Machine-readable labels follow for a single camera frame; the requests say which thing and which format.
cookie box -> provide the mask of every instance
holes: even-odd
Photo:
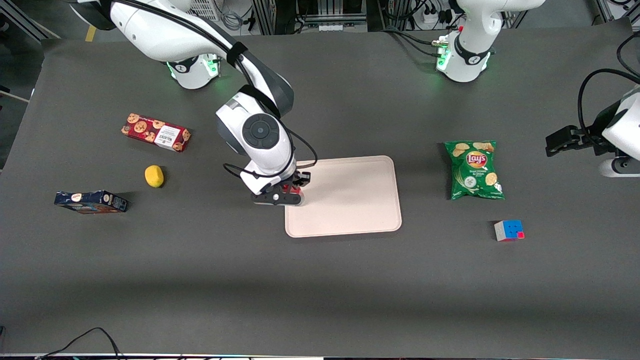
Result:
[[[122,133],[130,138],[176,152],[184,151],[191,138],[191,133],[186,127],[134,113],[129,114],[127,123],[122,127]]]

green chip bag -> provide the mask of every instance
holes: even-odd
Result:
[[[504,199],[502,186],[493,168],[494,141],[445,142],[451,157],[451,200],[465,195]]]

rubik's cube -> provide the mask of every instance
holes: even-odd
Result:
[[[503,220],[496,223],[495,237],[498,241],[516,241],[524,239],[524,231],[522,231],[522,222],[520,220]]]

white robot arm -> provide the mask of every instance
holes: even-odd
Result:
[[[640,87],[602,110],[593,125],[569,125],[547,136],[547,156],[592,147],[599,156],[610,152],[599,171],[607,177],[640,177]]]
[[[502,29],[499,12],[519,12],[545,0],[458,0],[467,14],[463,31],[453,31],[433,42],[441,58],[436,69],[460,83],[475,80],[486,68],[489,49]]]
[[[182,9],[188,8],[187,0],[173,1]],[[284,78],[215,23],[189,15],[169,0],[78,0],[71,6],[85,21],[100,23],[105,29],[113,23],[143,54],[167,62],[176,80],[188,85],[185,87],[201,87],[211,80],[208,54],[227,60],[242,72],[248,85],[216,116],[220,136],[251,162],[244,169],[227,164],[225,168],[244,181],[256,203],[302,203],[300,187],[310,181],[310,174],[296,170],[291,134],[280,121],[294,99]]]

blue box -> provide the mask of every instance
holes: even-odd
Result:
[[[57,192],[53,204],[80,214],[106,214],[127,211],[129,202],[106,190],[99,190],[90,193]]]

